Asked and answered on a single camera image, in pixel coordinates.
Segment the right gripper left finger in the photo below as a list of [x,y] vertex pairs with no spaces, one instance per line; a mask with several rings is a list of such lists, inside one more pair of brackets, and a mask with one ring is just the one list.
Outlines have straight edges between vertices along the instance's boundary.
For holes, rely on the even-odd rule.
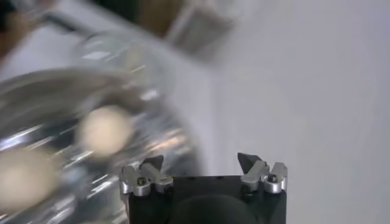
[[137,197],[145,197],[155,189],[164,194],[173,187],[173,178],[161,173],[163,155],[146,158],[137,168],[126,165],[119,173],[120,193],[132,193]]

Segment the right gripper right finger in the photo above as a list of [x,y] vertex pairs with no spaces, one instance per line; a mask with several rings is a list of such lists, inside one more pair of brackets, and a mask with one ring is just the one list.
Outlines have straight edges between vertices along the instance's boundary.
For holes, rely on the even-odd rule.
[[237,158],[244,175],[240,180],[249,192],[256,192],[262,186],[270,194],[287,191],[288,168],[284,163],[276,162],[270,169],[269,164],[257,155],[238,153]]

